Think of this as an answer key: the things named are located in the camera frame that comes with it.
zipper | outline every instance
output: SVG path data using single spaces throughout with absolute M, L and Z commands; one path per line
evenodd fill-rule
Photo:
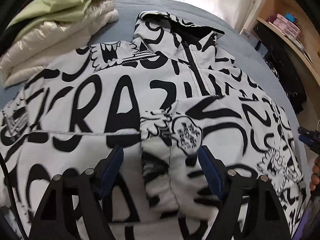
M 187 43 L 186 41 L 183 41 L 183 42 L 182 42 L 182 46 L 183 46 L 183 48 L 184 48 L 184 50 L 185 50 L 185 52 L 186 52 L 187 59 L 188 59 L 188 61 L 189 61 L 189 63 L 190 63 L 189 68 L 193 71 L 193 73 L 194 73 L 194 75 L 195 75 L 195 77 L 196 77 L 196 80 L 197 80 L 197 83 L 198 83 L 198 85 L 199 85 L 201 94 L 202 94 L 203 96 L 208 96 L 208 95 L 210 95 L 210 94 L 208 93 L 208 91 L 205 89 L 205 86 L 204 86 L 203 80 L 202 80 L 202 78 L 201 78 L 201 76 L 200 76 L 199 70 L 198 70 L 198 68 L 197 68 L 197 66 L 196 66 L 196 63 L 195 63 L 195 61 L 193 60 L 193 57 L 192 57 L 192 55 L 191 55 L 191 51 L 190 51 L 190 49 L 189 49 L 188 43 Z

blue gripper pad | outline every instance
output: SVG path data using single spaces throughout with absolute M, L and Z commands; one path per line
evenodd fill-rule
M 101 181 L 99 186 L 99 196 L 101 198 L 103 198 L 104 196 L 110 193 L 122 163 L 123 163 L 123 148 L 119 147 L 114 153 L 114 156 L 110 160 L 107 168 L 103 172 L 103 175 L 101 176 Z
M 216 195 L 218 199 L 221 200 L 223 197 L 221 177 L 202 146 L 198 150 L 198 160 L 212 194 Z
M 310 138 L 304 135 L 299 135 L 299 140 L 302 141 L 304 144 L 308 145 L 309 147 L 312 147 L 314 144 L 314 142 Z

folded clothes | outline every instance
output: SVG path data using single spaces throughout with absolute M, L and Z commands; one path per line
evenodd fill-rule
M 87 45 L 101 27 L 116 20 L 115 0 L 33 0 L 0 39 L 1 84 L 27 80 L 57 56 Z
M 76 22 L 92 0 L 31 0 L 9 23 L 0 39 L 0 55 L 26 32 L 44 21 Z

screw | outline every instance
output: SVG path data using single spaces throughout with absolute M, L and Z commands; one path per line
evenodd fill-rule
M 262 181 L 268 181 L 269 180 L 269 178 L 266 175 L 261 175 L 260 179 Z
M 235 170 L 228 170 L 230 176 L 236 176 L 237 172 Z
M 89 169 L 85 170 L 85 174 L 87 174 L 87 175 L 91 175 L 93 173 L 94 173 L 94 169 L 93 168 L 89 168 Z
M 59 179 L 61 179 L 61 175 L 60 174 L 56 174 L 53 176 L 52 178 L 54 181 L 58 181 Z

jacket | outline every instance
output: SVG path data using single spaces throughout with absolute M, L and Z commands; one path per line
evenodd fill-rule
M 272 180 L 293 234 L 306 190 L 290 124 L 216 44 L 223 35 L 142 12 L 132 42 L 76 49 L 29 79 L 2 110 L 0 144 L 27 231 L 55 174 L 80 174 L 121 145 L 124 162 L 101 203 L 116 239 L 201 238 L 219 211 L 196 155 L 207 145 L 229 169 Z

